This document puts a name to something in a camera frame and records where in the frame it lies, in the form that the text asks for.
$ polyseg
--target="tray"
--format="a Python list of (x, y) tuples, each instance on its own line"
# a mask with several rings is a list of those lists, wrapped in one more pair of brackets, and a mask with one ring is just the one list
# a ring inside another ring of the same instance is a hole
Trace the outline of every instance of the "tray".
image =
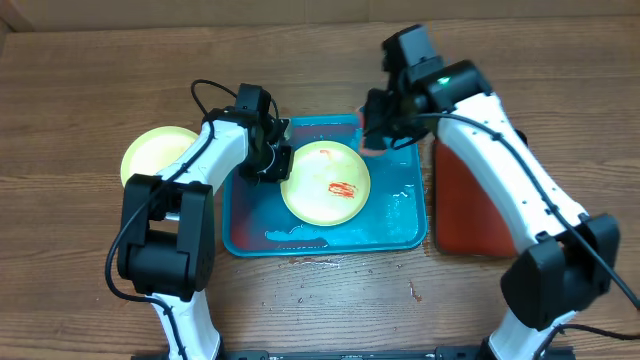
[[(357, 150), (362, 136), (355, 115), (293, 118), (291, 145), (297, 149), (332, 140)], [(412, 249), (427, 236), (417, 145), (364, 158), (371, 193), (353, 219), (336, 226), (310, 225), (286, 207), (279, 184), (252, 186), (237, 171), (225, 180), (222, 240), (241, 257), (303, 256)]]

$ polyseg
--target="wood grain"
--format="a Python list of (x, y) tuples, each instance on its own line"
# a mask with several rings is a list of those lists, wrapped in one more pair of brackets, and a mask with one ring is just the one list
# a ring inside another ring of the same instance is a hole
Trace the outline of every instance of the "wood grain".
[[(157, 126), (197, 131), (188, 91), (196, 78), (261, 84), (286, 116), (351, 112), (384, 85), (380, 42), (407, 25), (9, 34), (0, 57), (0, 358), (128, 359), (164, 349), (151, 307), (116, 299), (102, 278), (127, 146)], [(557, 182), (591, 213), (618, 218), (616, 268), (640, 292), (640, 18), (428, 25), (445, 58), (481, 67)], [(231, 103), (199, 91), (208, 106)], [(429, 188), (428, 151), (423, 167)], [(332, 256), (333, 266), (217, 249), (207, 290), (230, 349), (477, 344), (505, 311), (499, 278), (510, 260), (443, 256), (430, 242)], [(576, 321), (637, 333), (638, 320), (612, 288)], [(640, 352), (582, 333), (557, 343), (574, 345), (580, 359)]]

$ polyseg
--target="pale yellow plate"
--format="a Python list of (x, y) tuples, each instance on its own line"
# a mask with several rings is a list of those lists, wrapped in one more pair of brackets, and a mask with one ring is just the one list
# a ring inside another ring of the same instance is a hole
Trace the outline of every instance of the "pale yellow plate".
[(317, 141), (296, 150), (289, 180), (280, 184), (287, 208), (313, 225), (341, 224), (367, 202), (369, 170), (360, 155), (335, 141)]
[(197, 138), (198, 134), (177, 126), (163, 126), (140, 135), (122, 157), (122, 186), (133, 174), (155, 175), (171, 165)]

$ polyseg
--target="blue tray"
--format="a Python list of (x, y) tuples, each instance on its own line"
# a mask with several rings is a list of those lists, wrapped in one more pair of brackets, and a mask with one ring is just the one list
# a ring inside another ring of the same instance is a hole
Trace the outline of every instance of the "blue tray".
[[(293, 118), (291, 145), (337, 141), (357, 150), (362, 136), (355, 115)], [(315, 226), (295, 217), (279, 184), (251, 186), (234, 171), (225, 181), (222, 240), (237, 256), (302, 256), (412, 249), (427, 236), (418, 146), (364, 158), (371, 192), (353, 219)]]

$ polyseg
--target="wooden table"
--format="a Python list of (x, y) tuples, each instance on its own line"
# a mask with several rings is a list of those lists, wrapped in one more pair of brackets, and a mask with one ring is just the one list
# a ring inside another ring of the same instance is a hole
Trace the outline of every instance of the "wooden table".
[[(408, 25), (9, 34), (0, 58), (0, 357), (128, 359), (165, 349), (151, 307), (115, 298), (102, 275), (127, 146), (158, 126), (197, 131), (188, 90), (196, 78), (263, 85), (285, 116), (351, 112), (384, 85), (380, 42)], [(616, 268), (640, 293), (640, 18), (429, 27), (446, 59), (483, 70), (558, 183), (591, 213), (619, 219)], [(208, 106), (231, 104), (214, 89), (201, 94)], [(217, 249), (207, 291), (230, 349), (478, 344), (505, 312), (499, 278), (510, 260), (443, 256), (428, 241), (315, 263)], [(576, 322), (637, 333), (638, 320), (612, 286)], [(556, 343), (574, 345), (581, 359), (640, 352), (576, 332)]]

